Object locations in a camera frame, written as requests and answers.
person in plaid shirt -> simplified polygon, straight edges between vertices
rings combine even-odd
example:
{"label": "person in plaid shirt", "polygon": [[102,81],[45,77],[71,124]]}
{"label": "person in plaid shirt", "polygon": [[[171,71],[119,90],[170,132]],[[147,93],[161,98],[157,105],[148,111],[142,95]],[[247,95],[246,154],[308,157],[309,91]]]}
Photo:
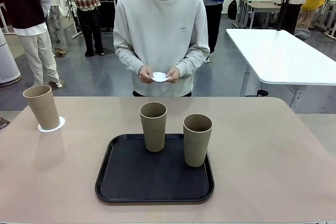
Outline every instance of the person in plaid shirt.
{"label": "person in plaid shirt", "polygon": [[78,18],[86,44],[86,57],[94,56],[92,34],[95,43],[96,54],[104,55],[104,48],[101,42],[100,16],[97,6],[99,0],[75,0],[77,5]]}

brown cup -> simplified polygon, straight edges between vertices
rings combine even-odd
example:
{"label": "brown cup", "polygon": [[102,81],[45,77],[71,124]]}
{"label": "brown cup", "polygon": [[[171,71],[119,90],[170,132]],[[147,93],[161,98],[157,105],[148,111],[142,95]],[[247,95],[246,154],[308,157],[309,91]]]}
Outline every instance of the brown cup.
{"label": "brown cup", "polygon": [[184,160],[187,165],[203,165],[212,126],[212,120],[201,114],[191,114],[183,120]]}
{"label": "brown cup", "polygon": [[59,126],[59,116],[50,86],[31,87],[23,92],[23,96],[43,130],[52,130]]}
{"label": "brown cup", "polygon": [[159,152],[164,147],[167,107],[159,102],[146,103],[140,108],[140,118],[146,149]]}

black tray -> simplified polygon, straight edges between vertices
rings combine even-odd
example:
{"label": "black tray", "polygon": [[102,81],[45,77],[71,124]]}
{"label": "black tray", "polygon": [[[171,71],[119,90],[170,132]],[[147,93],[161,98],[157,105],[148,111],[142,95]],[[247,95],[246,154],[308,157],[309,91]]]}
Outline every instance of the black tray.
{"label": "black tray", "polygon": [[204,165],[184,162],[183,134],[166,134],[164,149],[147,151],[143,134],[126,134],[108,145],[96,182],[106,202],[202,203],[214,190],[208,155]]}

cup rim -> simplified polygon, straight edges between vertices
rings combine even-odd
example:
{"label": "cup rim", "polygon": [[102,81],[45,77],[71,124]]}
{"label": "cup rim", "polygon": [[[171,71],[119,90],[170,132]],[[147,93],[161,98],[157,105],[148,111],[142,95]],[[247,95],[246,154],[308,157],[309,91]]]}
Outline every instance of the cup rim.
{"label": "cup rim", "polygon": [[[159,116],[157,116],[157,117],[155,117],[155,118],[151,118],[151,117],[149,117],[149,116],[146,116],[146,115],[144,115],[144,114],[141,113],[141,109],[142,109],[142,107],[144,107],[145,105],[147,105],[147,104],[149,104],[149,103],[158,103],[158,104],[160,104],[160,105],[163,105],[163,106],[166,108],[166,111],[165,111],[162,115],[159,115]],[[143,104],[143,105],[140,107],[140,109],[139,109],[139,113],[140,113],[140,115],[143,116],[144,118],[147,118],[147,119],[157,119],[157,118],[161,118],[161,117],[163,117],[164,115],[167,114],[167,107],[166,107],[166,105],[164,105],[164,104],[161,103],[161,102],[147,102],[147,103]]]}
{"label": "cup rim", "polygon": [[[35,97],[28,97],[28,96],[25,95],[25,92],[26,92],[26,91],[28,91],[28,90],[30,90],[30,89],[33,89],[33,88],[35,88],[35,87],[43,87],[43,86],[49,88],[48,92],[46,92],[46,93],[44,93],[44,94],[41,94],[41,95],[38,95],[38,96],[35,96]],[[42,96],[48,94],[51,90],[52,90],[52,89],[51,89],[51,86],[49,86],[49,85],[37,85],[37,86],[32,86],[32,87],[26,89],[25,91],[23,91],[23,94],[22,94],[22,95],[24,96],[24,98],[37,98],[37,97],[42,97]]]}
{"label": "cup rim", "polygon": [[[184,121],[185,121],[185,119],[186,119],[188,116],[190,116],[190,115],[202,115],[202,116],[205,116],[206,118],[208,118],[208,119],[211,121],[211,127],[210,127],[208,130],[206,130],[206,131],[193,131],[193,130],[189,129],[189,127],[185,126]],[[188,129],[189,131],[194,132],[194,133],[205,133],[205,132],[208,132],[208,131],[212,130],[212,128],[213,128],[213,126],[214,126],[214,122],[212,121],[212,119],[211,119],[209,116],[204,115],[204,114],[200,114],[200,113],[194,113],[194,114],[190,114],[190,115],[187,115],[187,116],[183,119],[183,126],[184,126],[186,129]]]}

white pants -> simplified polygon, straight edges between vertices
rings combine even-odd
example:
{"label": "white pants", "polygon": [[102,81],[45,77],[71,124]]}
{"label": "white pants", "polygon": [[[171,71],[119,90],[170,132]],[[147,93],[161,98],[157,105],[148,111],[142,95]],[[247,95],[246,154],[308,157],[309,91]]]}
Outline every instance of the white pants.
{"label": "white pants", "polygon": [[30,68],[34,74],[34,86],[44,84],[43,65],[46,67],[46,74],[49,80],[59,82],[48,31],[39,35],[19,35],[18,37],[23,44]]}

